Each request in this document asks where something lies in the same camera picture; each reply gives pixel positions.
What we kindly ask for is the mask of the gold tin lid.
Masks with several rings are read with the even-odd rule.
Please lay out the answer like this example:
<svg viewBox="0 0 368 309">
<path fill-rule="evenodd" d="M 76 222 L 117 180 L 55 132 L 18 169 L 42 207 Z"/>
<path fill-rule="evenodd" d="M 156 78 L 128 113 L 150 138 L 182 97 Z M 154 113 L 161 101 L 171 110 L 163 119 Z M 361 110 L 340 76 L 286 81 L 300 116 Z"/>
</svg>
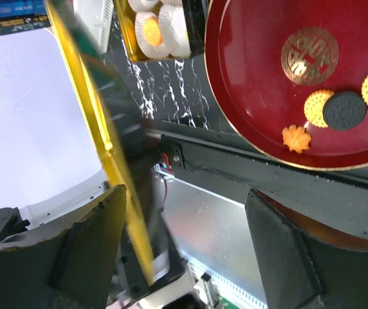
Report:
<svg viewBox="0 0 368 309">
<path fill-rule="evenodd" d="M 154 254 L 120 132 L 109 116 L 104 90 L 117 91 L 122 80 L 104 62 L 75 16 L 69 1 L 46 1 L 53 33 L 66 64 L 86 126 L 111 185 L 127 188 L 126 225 L 146 282 L 155 282 Z"/>
</svg>

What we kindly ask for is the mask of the gold cookie tin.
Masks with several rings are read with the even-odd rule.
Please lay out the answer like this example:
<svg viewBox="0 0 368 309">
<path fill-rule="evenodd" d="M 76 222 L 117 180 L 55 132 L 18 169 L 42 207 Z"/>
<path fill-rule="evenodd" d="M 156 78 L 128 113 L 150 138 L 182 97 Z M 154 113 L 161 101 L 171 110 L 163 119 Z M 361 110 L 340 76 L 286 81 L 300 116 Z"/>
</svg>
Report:
<svg viewBox="0 0 368 309">
<path fill-rule="evenodd" d="M 204 52 L 204 36 L 208 1 L 182 1 L 181 7 L 184 10 L 191 54 L 189 57 L 185 58 L 173 57 L 169 54 L 169 56 L 164 59 L 149 59 L 142 53 L 141 49 L 139 48 L 134 30 L 135 17 L 138 12 L 134 12 L 127 1 L 115 1 L 114 4 L 117 19 L 122 30 L 124 46 L 127 50 L 128 58 L 130 61 L 145 62 L 167 59 L 183 60 L 195 57 Z M 162 1 L 159 1 L 153 9 L 146 12 L 152 12 L 158 17 L 162 5 L 164 5 Z"/>
</svg>

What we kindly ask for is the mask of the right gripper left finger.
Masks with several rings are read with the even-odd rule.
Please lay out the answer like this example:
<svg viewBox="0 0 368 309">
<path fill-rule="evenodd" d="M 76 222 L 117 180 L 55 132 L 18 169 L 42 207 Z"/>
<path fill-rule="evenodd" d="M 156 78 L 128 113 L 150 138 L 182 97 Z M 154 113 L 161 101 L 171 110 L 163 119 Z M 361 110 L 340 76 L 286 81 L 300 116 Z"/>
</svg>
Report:
<svg viewBox="0 0 368 309">
<path fill-rule="evenodd" d="M 0 308 L 105 308 L 126 188 L 0 242 Z"/>
</svg>

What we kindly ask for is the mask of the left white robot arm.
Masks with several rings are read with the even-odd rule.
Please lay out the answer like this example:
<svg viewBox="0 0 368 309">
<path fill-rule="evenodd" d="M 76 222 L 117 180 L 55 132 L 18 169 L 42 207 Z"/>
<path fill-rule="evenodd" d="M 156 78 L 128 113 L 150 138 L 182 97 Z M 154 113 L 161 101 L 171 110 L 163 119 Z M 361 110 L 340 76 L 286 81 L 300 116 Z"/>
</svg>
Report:
<svg viewBox="0 0 368 309">
<path fill-rule="evenodd" d="M 102 195 L 108 188 L 107 176 L 100 170 L 82 183 L 47 200 L 21 208 L 0 208 L 0 242 L 74 211 Z"/>
</svg>

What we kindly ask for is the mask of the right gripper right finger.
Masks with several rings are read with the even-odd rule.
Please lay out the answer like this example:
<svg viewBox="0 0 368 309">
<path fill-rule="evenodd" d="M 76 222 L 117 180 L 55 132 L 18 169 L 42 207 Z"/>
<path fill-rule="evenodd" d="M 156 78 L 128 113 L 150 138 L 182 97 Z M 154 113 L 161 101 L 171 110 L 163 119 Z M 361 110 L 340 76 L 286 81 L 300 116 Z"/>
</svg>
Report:
<svg viewBox="0 0 368 309">
<path fill-rule="evenodd" d="M 368 308 L 368 239 L 257 189 L 245 210 L 268 308 Z"/>
</svg>

